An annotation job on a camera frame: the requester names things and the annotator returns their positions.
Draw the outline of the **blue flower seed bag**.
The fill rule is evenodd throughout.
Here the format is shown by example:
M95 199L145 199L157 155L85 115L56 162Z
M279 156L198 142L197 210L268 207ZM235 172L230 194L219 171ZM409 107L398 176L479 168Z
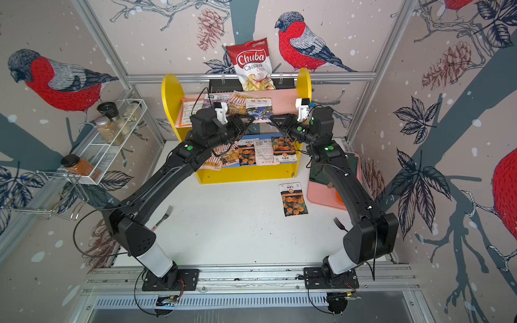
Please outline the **blue flower seed bag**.
M269 122L273 114L272 99L270 98L247 98L246 115L254 117L256 122Z

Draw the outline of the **striped shop seed bag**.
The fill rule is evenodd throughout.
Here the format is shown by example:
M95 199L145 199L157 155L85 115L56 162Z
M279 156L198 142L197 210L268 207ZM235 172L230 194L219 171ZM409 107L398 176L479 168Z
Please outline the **striped shop seed bag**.
M234 91L227 102L228 114L245 115L246 100L249 98L251 98L251 96L244 92Z

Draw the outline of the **orange marigold seed bag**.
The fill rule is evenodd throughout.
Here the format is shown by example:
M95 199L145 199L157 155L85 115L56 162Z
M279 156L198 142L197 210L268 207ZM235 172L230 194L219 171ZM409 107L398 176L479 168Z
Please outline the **orange marigold seed bag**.
M299 182L280 184L279 189L286 217L308 214L302 186Z

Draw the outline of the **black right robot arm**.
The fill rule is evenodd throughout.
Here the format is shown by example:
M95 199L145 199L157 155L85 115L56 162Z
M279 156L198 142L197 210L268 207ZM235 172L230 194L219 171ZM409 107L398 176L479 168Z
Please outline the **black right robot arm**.
M392 253L399 221L380 208L352 173L348 157L333 139L333 109L315 108L307 124L295 114L272 115L270 121L284 137L307 145L312 165L333 184L351 218L353 227L344 235L343 246L323 259L323 275L335 278Z

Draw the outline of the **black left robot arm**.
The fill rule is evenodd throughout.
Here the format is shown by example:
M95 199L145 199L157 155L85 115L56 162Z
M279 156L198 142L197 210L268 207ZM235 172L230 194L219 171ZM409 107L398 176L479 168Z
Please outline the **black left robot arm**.
M166 255L146 223L163 200L211 157L215 148L240 141L254 122L253 116L222 109L202 108L191 117L192 129L168 155L163 166L130 197L102 211L110 236L136 258L164 286L176 285L177 264Z

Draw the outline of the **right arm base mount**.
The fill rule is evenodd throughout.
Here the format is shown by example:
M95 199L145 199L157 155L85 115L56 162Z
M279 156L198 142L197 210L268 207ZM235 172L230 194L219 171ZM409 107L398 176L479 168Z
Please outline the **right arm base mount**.
M359 288L358 277L354 269L341 274L332 272L328 257L323 258L320 266L303 269L303 280L307 289L351 289Z

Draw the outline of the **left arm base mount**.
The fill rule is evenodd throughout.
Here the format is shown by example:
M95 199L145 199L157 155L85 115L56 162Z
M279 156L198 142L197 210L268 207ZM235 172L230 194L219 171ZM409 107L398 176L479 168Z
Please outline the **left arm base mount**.
M141 290L143 292L192 292L197 288L199 274L199 269L179 269L178 265L174 263L164 277L157 277L147 271Z

